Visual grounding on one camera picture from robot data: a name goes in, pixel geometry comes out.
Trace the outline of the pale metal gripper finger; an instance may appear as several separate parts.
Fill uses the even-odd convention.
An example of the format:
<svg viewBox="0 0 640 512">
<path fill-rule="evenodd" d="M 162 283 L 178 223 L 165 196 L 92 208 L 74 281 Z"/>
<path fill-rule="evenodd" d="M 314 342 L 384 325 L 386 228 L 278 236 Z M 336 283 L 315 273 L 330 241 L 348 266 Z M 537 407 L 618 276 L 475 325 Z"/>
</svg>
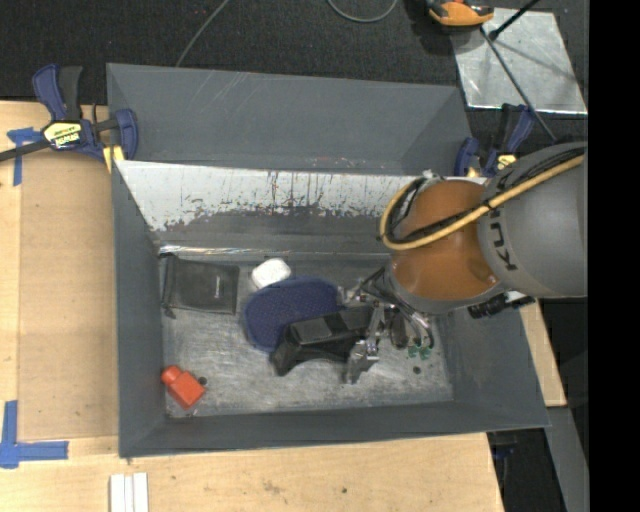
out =
<svg viewBox="0 0 640 512">
<path fill-rule="evenodd" d="M 358 341 L 350 350 L 344 380 L 356 384 L 362 373 L 368 372 L 379 362 L 379 349 L 375 342 Z"/>
</svg>

